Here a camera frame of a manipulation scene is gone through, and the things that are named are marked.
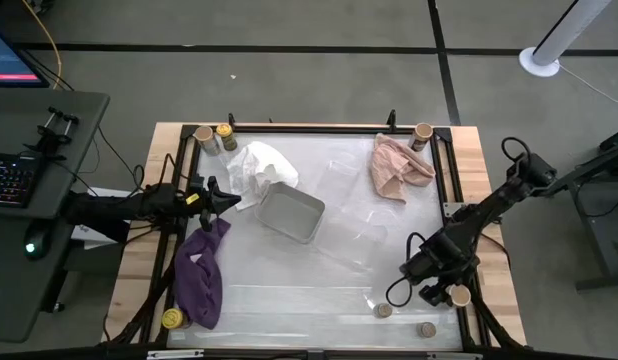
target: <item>monitor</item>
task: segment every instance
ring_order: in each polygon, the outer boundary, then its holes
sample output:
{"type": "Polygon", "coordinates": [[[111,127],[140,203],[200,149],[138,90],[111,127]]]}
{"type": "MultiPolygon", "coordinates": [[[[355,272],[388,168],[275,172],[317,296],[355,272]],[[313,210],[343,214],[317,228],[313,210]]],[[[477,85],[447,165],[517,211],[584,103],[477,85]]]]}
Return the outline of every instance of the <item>monitor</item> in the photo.
{"type": "Polygon", "coordinates": [[[0,87],[47,86],[47,80],[0,36],[0,87]]]}

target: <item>rgb keyboard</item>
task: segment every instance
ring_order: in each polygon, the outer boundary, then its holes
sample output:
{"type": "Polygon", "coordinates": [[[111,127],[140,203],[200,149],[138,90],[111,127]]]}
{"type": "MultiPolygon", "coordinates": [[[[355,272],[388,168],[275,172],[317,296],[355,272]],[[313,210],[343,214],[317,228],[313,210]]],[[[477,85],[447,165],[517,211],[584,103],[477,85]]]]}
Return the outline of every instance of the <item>rgb keyboard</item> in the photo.
{"type": "Polygon", "coordinates": [[[41,163],[34,156],[0,154],[0,206],[27,206],[41,163]]]}

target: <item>metal tray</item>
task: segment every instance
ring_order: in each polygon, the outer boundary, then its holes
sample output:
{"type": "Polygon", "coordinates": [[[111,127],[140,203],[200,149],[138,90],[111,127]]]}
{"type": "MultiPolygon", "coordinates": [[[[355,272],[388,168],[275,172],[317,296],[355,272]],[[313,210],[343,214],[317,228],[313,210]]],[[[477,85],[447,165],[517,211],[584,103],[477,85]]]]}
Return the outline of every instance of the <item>metal tray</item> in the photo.
{"type": "Polygon", "coordinates": [[[265,225],[307,244],[313,239],[324,211],[324,202],[280,182],[269,186],[255,213],[265,225]]]}

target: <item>cylindrical container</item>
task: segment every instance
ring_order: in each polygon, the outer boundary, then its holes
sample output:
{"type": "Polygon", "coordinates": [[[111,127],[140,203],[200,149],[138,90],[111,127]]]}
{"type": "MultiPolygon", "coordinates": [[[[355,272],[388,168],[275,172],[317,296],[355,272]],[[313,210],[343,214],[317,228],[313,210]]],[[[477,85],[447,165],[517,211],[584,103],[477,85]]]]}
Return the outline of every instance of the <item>cylindrical container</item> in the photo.
{"type": "Polygon", "coordinates": [[[209,126],[201,126],[193,133],[193,137],[198,140],[202,149],[209,155],[220,154],[220,145],[209,126]]]}
{"type": "Polygon", "coordinates": [[[389,316],[391,316],[392,312],[393,309],[391,305],[385,303],[378,304],[373,308],[373,314],[380,319],[388,318],[389,316]]]}
{"type": "Polygon", "coordinates": [[[464,285],[451,285],[446,289],[451,304],[457,307],[465,307],[471,302],[471,292],[464,285]]]}
{"type": "Polygon", "coordinates": [[[419,323],[417,325],[417,331],[420,337],[429,339],[436,336],[436,325],[430,322],[419,323]]]}
{"type": "Polygon", "coordinates": [[[420,123],[416,125],[409,139],[409,147],[414,151],[422,151],[427,141],[433,135],[433,128],[429,124],[420,123]]]}
{"type": "Polygon", "coordinates": [[[218,133],[218,135],[220,136],[220,139],[222,140],[222,146],[225,148],[225,150],[227,151],[236,150],[236,148],[238,147],[238,143],[236,142],[236,139],[233,136],[233,129],[231,128],[231,125],[229,124],[218,125],[216,127],[216,133],[218,133]]]}
{"type": "Polygon", "coordinates": [[[188,328],[191,326],[191,320],[180,309],[171,308],[162,314],[162,326],[172,330],[178,328],[188,328]]]}

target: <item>wooden table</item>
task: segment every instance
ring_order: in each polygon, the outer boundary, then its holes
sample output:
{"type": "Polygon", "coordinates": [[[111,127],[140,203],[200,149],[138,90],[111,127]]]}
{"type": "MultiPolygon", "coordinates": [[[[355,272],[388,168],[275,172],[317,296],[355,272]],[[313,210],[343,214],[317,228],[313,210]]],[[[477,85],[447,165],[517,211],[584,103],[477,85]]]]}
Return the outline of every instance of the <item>wooden table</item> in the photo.
{"type": "MultiPolygon", "coordinates": [[[[176,154],[180,132],[183,125],[199,125],[194,123],[157,123],[154,131],[153,140],[149,149],[146,163],[145,184],[153,184],[159,180],[160,170],[164,157],[167,153],[176,154]]],[[[255,125],[267,127],[269,124],[255,125]]],[[[312,124],[276,124],[277,126],[311,126],[312,124]]],[[[331,127],[365,127],[372,125],[352,125],[352,124],[333,124],[320,126],[331,127]]],[[[476,127],[451,127],[453,135],[453,147],[456,155],[458,172],[460,175],[460,185],[466,203],[478,203],[491,193],[491,185],[487,176],[487,168],[482,154],[478,129],[476,127]]],[[[445,158],[444,149],[441,150],[441,158],[445,158]]],[[[188,173],[191,155],[193,153],[193,143],[189,142],[185,154],[183,173],[188,173]]],[[[443,161],[443,169],[446,189],[451,192],[450,177],[447,164],[443,161]]],[[[170,179],[173,167],[168,165],[165,179],[170,179]]],[[[184,180],[181,181],[181,188],[186,186],[184,180]]],[[[135,236],[144,230],[136,230],[129,236],[135,236]]],[[[502,244],[502,235],[498,225],[490,225],[484,233],[502,244]]],[[[159,233],[154,232],[146,235],[125,248],[125,252],[118,271],[118,279],[111,298],[109,313],[106,326],[112,337],[120,333],[122,328],[131,320],[136,311],[144,302],[149,284],[151,273],[156,257],[159,233]]],[[[170,261],[175,236],[169,240],[167,256],[165,262],[170,261]]],[[[495,244],[482,240],[478,245],[478,256],[481,264],[478,267],[478,276],[485,303],[489,306],[500,323],[507,329],[509,334],[518,342],[525,343],[524,330],[518,311],[518,302],[511,273],[507,264],[505,254],[495,244]]],[[[164,307],[164,295],[156,306],[154,322],[151,331],[151,339],[155,338],[160,329],[160,317],[164,307]]],[[[471,335],[478,343],[478,326],[473,309],[468,309],[471,335]]]]}

